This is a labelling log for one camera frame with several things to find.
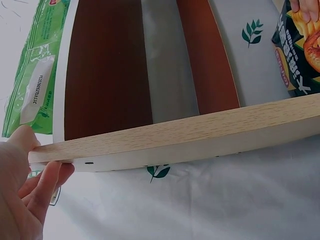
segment leaf logo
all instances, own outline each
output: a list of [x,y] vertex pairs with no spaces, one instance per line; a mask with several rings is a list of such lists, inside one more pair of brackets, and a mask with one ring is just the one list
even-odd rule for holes
[[242,29],[242,38],[248,43],[248,48],[250,47],[250,44],[258,44],[261,41],[261,32],[263,30],[259,30],[258,28],[261,28],[263,24],[260,23],[260,19],[258,19],[256,22],[255,20],[252,20],[251,25],[247,22],[246,24],[246,31],[243,28]]
[[156,175],[156,173],[157,173],[157,170],[158,170],[158,168],[160,167],[160,165],[157,165],[157,166],[148,166],[146,169],[147,169],[147,171],[152,175],[152,178],[151,178],[151,181],[150,181],[150,183],[152,182],[152,180],[154,179],[154,178],[156,178],[156,179],[162,179],[162,178],[164,178],[167,174],[168,174],[168,172],[169,172],[169,170],[170,170],[170,167],[166,167],[166,168],[164,168],[164,169],[162,169],[161,171],[159,171],[158,172],[158,174]]

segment brown panel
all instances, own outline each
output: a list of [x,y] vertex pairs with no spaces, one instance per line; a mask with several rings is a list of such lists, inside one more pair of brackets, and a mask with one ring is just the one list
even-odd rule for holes
[[79,1],[64,114],[65,140],[153,123],[141,0]]
[[176,0],[200,114],[239,108],[225,47],[208,0]]

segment white fabric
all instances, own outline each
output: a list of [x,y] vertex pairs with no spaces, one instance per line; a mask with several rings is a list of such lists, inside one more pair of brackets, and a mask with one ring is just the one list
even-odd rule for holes
[[[28,8],[20,3],[19,11],[16,6],[16,11],[24,14],[19,24],[11,16],[13,27],[9,28],[0,18],[0,29],[8,33],[3,34],[6,42],[1,39],[0,44],[2,109],[35,10],[31,0],[25,1],[29,2]],[[143,0],[143,4],[172,1]],[[287,98],[270,40],[278,21],[272,1],[243,0],[241,5],[238,0],[211,3],[223,26],[221,33],[241,103],[253,105]],[[162,11],[162,16],[149,15],[156,31],[171,27],[160,24],[167,17],[166,11]],[[264,24],[263,32],[261,42],[248,48],[241,33],[253,19]],[[174,32],[168,44],[180,38]],[[4,113],[0,113],[1,124]],[[44,143],[50,141],[49,136],[43,138]],[[48,210],[44,239],[320,239],[319,142],[320,137],[315,136],[257,151],[161,166],[159,171],[170,167],[164,178],[151,179],[145,168],[75,173],[62,187],[56,206]]]

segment snack bag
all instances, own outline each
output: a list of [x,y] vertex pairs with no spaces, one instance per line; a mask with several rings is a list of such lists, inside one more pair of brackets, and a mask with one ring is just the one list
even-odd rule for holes
[[39,1],[6,108],[3,137],[24,124],[36,133],[52,134],[57,61],[69,4]]
[[285,86],[292,97],[320,93],[320,21],[305,23],[285,0],[272,37]]

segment wooden shelf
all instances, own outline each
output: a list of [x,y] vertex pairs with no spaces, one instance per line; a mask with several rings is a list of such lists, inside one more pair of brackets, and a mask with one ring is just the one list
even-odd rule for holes
[[102,172],[275,146],[320,134],[319,102],[320,94],[313,94],[64,141],[37,147],[29,161]]

